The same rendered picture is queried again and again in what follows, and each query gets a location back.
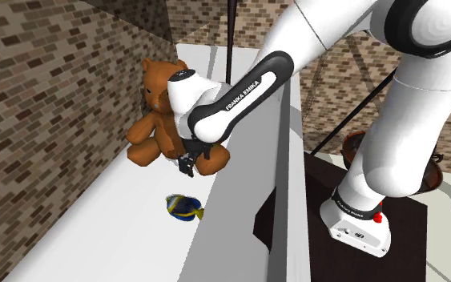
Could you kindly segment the dark brown round bowl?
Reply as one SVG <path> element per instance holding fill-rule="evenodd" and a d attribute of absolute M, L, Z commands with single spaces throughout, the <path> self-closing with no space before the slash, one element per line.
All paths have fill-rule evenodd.
<path fill-rule="evenodd" d="M 344 165 L 347 169 L 350 168 L 355 154 L 361 144 L 361 141 L 364 138 L 364 135 L 364 131 L 357 131 L 347 135 L 344 138 L 340 153 L 343 157 Z M 416 195 L 434 191 L 442 184 L 443 173 L 438 164 L 443 160 L 443 158 L 444 155 L 439 154 L 437 152 L 437 148 L 435 147 L 425 168 L 421 186 L 416 192 Z"/>

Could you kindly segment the brown teddy bear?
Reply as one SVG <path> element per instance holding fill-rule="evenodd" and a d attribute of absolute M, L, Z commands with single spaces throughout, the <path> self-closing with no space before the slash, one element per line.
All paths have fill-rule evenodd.
<path fill-rule="evenodd" d="M 127 131 L 130 146 L 127 158 L 133 163 L 146 167 L 161 155 L 176 160 L 186 153 L 182 139 L 178 135 L 174 112 L 168 98 L 167 81 L 177 73 L 187 69 L 187 64 L 176 62 L 143 60 L 143 97 L 150 111 L 135 122 Z M 219 143 L 213 144 L 210 159 L 200 155 L 194 169 L 201 175 L 212 175 L 223 169 L 230 159 L 229 150 Z"/>

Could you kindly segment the white furniture with raised side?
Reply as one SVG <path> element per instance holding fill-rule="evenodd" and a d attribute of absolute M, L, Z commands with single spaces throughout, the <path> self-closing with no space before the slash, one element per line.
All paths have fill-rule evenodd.
<path fill-rule="evenodd" d="M 300 79 L 234 128 L 228 165 L 193 178 L 119 154 L 3 282 L 301 282 L 309 248 Z M 203 218 L 167 211 L 196 198 Z"/>

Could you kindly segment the dark robot stand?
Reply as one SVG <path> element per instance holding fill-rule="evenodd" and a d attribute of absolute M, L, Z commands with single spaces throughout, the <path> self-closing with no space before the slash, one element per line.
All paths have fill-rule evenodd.
<path fill-rule="evenodd" d="M 309 244 L 308 263 L 302 269 L 311 277 L 301 282 L 426 282 L 427 206 L 410 198 L 387 198 L 384 217 L 390 219 L 391 249 L 377 258 L 332 239 L 320 215 L 320 205 L 344 170 L 304 154 L 303 187 L 306 191 Z"/>

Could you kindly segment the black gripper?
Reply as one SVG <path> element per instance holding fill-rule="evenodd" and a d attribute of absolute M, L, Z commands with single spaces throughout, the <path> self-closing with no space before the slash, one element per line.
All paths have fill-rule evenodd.
<path fill-rule="evenodd" d="M 182 139 L 182 143 L 186 153 L 178 158 L 179 171 L 193 178 L 195 161 L 200 155 L 209 160 L 213 144 L 198 139 Z"/>

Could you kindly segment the blue yellow toy fish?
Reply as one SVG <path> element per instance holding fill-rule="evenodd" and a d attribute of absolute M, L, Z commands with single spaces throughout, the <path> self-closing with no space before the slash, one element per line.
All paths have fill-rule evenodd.
<path fill-rule="evenodd" d="M 185 195 L 169 195 L 165 198 L 168 213 L 178 220 L 192 221 L 203 218 L 204 208 L 196 198 Z"/>

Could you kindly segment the black thin pole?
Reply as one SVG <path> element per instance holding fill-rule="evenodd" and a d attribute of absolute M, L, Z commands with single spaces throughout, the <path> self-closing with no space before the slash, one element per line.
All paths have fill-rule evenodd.
<path fill-rule="evenodd" d="M 388 86 L 395 75 L 397 68 L 395 68 L 387 77 L 375 87 L 366 97 L 360 102 L 311 152 L 310 155 L 317 154 L 337 133 L 340 132 L 362 109 L 365 108 L 375 97 Z"/>
<path fill-rule="evenodd" d="M 227 42 L 227 61 L 226 61 L 226 83 L 231 83 L 232 78 L 232 51 L 234 43 L 234 33 L 236 24 L 237 0 L 228 0 L 228 42 Z"/>

